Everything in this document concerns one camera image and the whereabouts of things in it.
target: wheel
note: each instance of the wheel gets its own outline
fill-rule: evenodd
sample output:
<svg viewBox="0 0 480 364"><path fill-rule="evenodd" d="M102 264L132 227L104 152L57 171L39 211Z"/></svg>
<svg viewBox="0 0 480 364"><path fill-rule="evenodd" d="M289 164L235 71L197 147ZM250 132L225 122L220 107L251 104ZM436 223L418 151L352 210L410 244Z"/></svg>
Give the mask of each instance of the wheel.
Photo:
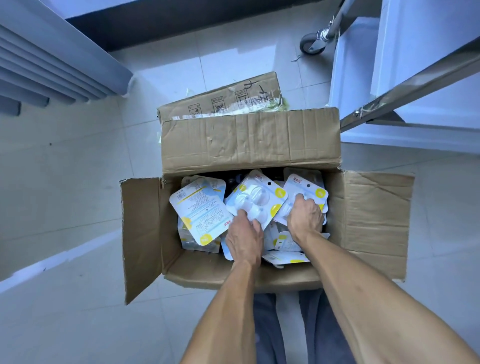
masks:
<svg viewBox="0 0 480 364"><path fill-rule="evenodd" d="M316 40L317 40L317 33L309 33L303 36L302 39L300 40L300 50L302 51L302 53L308 54L309 56L322 53L325 47L314 50L313 52L309 50L312 44Z"/></svg>

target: cardboard box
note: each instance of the cardboard box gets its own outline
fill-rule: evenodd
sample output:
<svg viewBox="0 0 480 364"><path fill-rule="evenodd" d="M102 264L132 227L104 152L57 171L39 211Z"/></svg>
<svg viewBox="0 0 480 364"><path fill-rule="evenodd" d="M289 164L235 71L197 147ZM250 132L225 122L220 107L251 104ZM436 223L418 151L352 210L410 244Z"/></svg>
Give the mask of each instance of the cardboard box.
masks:
<svg viewBox="0 0 480 364"><path fill-rule="evenodd" d="M218 289L230 272L222 254L182 249L168 202L182 176L207 171L295 166L323 172L330 241L390 278L406 274L412 176L352 172L340 166L338 109L311 109L163 123L163 178L121 182L123 262L131 302L161 273L184 287ZM258 292L321 287L310 263L262 263Z"/></svg>
<svg viewBox="0 0 480 364"><path fill-rule="evenodd" d="M216 90L207 91L157 109L161 122L283 110L275 72L269 72Z"/></svg>

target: dark gray pants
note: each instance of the dark gray pants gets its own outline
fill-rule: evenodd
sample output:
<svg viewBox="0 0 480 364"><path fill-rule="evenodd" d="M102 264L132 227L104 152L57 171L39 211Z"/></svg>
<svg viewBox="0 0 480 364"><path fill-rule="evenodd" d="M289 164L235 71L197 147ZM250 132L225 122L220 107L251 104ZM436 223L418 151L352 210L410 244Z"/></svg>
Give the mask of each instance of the dark gray pants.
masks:
<svg viewBox="0 0 480 364"><path fill-rule="evenodd" d="M355 364L323 289L300 291L299 301L305 324L308 364ZM271 293L253 297L257 364L287 363L275 304L276 296Z"/></svg>

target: yellow sticker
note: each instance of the yellow sticker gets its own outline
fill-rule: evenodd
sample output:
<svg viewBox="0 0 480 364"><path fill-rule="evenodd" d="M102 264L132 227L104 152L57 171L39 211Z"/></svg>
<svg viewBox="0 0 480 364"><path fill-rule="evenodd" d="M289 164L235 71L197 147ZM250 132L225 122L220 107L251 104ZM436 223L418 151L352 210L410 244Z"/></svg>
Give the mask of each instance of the yellow sticker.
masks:
<svg viewBox="0 0 480 364"><path fill-rule="evenodd" d="M207 245L213 240L212 236L210 234L203 234L200 237L200 245Z"/></svg>
<svg viewBox="0 0 480 364"><path fill-rule="evenodd" d="M283 198L285 197L285 190L283 188L280 188L278 187L276 190L275 190L275 196L279 197L279 198Z"/></svg>
<svg viewBox="0 0 480 364"><path fill-rule="evenodd" d="M183 217L181 218L181 220L183 221L184 226L186 226L188 230L192 228L192 221L189 218Z"/></svg>
<svg viewBox="0 0 480 364"><path fill-rule="evenodd" d="M325 197L325 190L323 188L317 188L315 191L315 196L318 198L324 198Z"/></svg>
<svg viewBox="0 0 480 364"><path fill-rule="evenodd" d="M282 207L281 204L273 205L272 208L270 209L270 215L275 216L275 214L279 211L281 207Z"/></svg>

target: person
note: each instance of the person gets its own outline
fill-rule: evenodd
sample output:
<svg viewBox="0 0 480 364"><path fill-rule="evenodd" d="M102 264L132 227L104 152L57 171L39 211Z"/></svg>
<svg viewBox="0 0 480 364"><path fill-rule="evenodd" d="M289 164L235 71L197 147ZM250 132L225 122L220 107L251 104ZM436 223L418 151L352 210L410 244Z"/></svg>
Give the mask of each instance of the person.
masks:
<svg viewBox="0 0 480 364"><path fill-rule="evenodd" d="M323 289L299 292L308 363L480 363L437 315L391 280L319 233L323 216L301 194L288 230L318 271ZM231 272L198 323L181 360L286 363L274 294L254 294L263 250L260 224L245 211L228 230Z"/></svg>

